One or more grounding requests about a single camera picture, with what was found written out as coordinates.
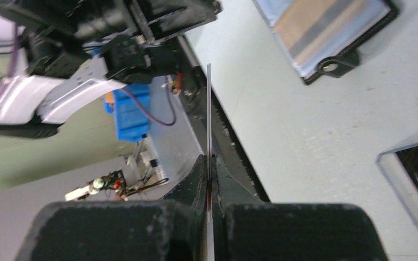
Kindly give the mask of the clear plastic card tray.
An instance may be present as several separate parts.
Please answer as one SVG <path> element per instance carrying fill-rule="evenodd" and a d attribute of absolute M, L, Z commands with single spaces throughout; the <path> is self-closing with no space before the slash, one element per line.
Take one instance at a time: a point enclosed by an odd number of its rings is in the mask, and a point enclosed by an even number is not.
<path fill-rule="evenodd" d="M 418 229 L 418 190 L 397 157 L 398 151 L 418 146 L 418 133 L 378 154 L 376 164 Z"/>

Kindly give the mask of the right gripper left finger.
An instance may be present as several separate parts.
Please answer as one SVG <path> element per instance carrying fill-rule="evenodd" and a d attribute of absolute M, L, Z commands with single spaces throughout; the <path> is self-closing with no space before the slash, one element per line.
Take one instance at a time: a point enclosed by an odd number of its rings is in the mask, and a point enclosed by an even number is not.
<path fill-rule="evenodd" d="M 17 260 L 202 260 L 207 158 L 158 200 L 53 202 Z"/>

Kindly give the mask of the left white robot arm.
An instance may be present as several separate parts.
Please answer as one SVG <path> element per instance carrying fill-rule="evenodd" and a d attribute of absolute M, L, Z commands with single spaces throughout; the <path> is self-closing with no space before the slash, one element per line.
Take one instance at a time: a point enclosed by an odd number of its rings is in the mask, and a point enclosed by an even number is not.
<path fill-rule="evenodd" d="M 14 24 L 0 136 L 54 136 L 104 94 L 176 73 L 172 39 L 221 11 L 220 1 L 0 1 Z"/>

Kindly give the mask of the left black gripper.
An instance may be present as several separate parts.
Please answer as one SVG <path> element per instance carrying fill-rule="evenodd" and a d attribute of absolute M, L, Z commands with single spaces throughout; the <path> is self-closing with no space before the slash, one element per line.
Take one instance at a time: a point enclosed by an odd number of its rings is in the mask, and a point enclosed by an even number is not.
<path fill-rule="evenodd" d="M 115 33 L 157 44 L 211 23 L 221 1 L 0 1 L 0 16 L 23 37 L 56 47 L 81 46 Z"/>

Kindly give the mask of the black card holder wallet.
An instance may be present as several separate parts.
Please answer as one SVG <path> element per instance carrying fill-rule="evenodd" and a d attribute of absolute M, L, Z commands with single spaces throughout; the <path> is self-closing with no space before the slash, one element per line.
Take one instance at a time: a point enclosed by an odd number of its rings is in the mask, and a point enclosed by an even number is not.
<path fill-rule="evenodd" d="M 303 84 L 341 78 L 359 48 L 400 14 L 395 1 L 254 1 Z"/>

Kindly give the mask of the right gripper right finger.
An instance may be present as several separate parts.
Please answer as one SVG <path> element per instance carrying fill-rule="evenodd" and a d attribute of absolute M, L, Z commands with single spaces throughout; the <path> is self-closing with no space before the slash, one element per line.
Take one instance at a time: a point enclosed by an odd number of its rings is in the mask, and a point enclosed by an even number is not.
<path fill-rule="evenodd" d="M 271 203 L 212 158 L 216 260 L 387 260 L 366 212 L 348 203 Z"/>

